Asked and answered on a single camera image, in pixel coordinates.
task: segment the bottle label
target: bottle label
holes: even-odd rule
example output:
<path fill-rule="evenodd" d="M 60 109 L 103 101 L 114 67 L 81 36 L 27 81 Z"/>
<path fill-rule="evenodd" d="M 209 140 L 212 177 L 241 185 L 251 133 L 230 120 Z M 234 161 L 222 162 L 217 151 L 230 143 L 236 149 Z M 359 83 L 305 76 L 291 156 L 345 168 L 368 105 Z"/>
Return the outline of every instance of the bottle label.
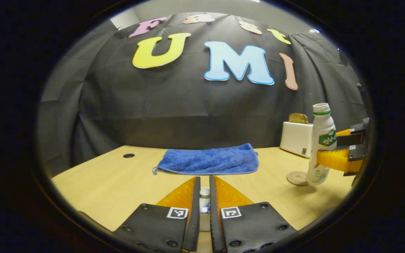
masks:
<path fill-rule="evenodd" d="M 323 146 L 326 146 L 326 147 L 331 146 L 336 141 L 337 141 L 337 136 L 335 134 L 335 129 L 331 130 L 329 133 L 327 133 L 325 135 L 321 135 L 318 138 L 318 143 Z"/>

